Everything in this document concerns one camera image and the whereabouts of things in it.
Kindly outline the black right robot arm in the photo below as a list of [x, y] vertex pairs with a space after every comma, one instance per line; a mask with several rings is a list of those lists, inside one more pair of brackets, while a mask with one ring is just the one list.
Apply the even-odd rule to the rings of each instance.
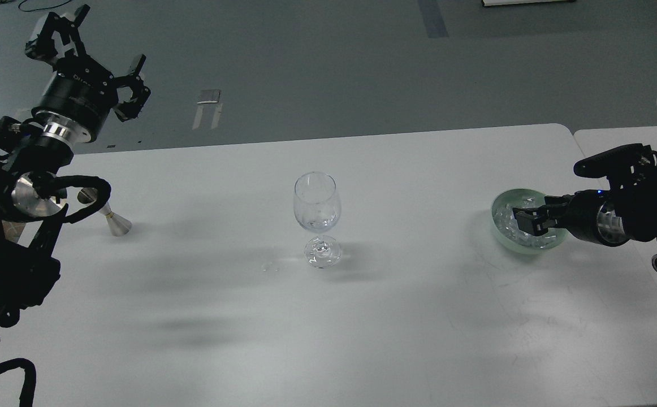
[[[579, 160], [578, 177], [605, 178], [608, 190], [546, 196], [542, 206], [513, 209], [518, 227], [534, 236], [564, 229], [579, 240], [607, 247], [628, 241], [657, 243], [657, 151], [636, 142]], [[657, 254], [651, 258], [657, 272]]]

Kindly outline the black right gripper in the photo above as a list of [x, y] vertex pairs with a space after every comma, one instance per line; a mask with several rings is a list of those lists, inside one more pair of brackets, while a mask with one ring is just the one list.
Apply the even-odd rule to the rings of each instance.
[[547, 234], [551, 228], [561, 228], [579, 240], [607, 247], [618, 247], [629, 241], [623, 220], [616, 214], [608, 191], [545, 196], [544, 204], [512, 207], [518, 229], [538, 237]]

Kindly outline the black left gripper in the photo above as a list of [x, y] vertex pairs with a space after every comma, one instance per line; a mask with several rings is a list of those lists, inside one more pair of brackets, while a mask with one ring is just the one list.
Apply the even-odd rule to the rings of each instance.
[[[111, 109], [122, 123], [136, 119], [151, 95], [141, 77], [145, 54], [138, 54], [127, 74], [117, 77], [87, 54], [79, 28], [89, 11], [89, 5], [72, 14], [50, 11], [37, 21], [24, 47], [28, 58], [54, 72], [32, 116], [42, 121], [49, 114], [72, 119], [87, 132], [83, 142], [97, 139]], [[118, 101], [117, 90], [125, 88], [130, 97]]]

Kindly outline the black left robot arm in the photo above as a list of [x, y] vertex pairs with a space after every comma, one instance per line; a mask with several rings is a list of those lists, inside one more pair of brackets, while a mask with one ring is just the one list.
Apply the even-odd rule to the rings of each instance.
[[[75, 224], [108, 206], [111, 186], [93, 176], [58, 172], [75, 146], [95, 142], [109, 113], [136, 119], [151, 95], [142, 77], [146, 57], [135, 57], [116, 76], [86, 52], [79, 28], [90, 7], [73, 15], [50, 12], [24, 47], [53, 72], [41, 100], [24, 120], [0, 118], [0, 327], [18, 323], [21, 311], [39, 306], [60, 278], [53, 252], [64, 224]], [[24, 374], [18, 402], [31, 406], [36, 366], [26, 358], [0, 363], [0, 375]]]

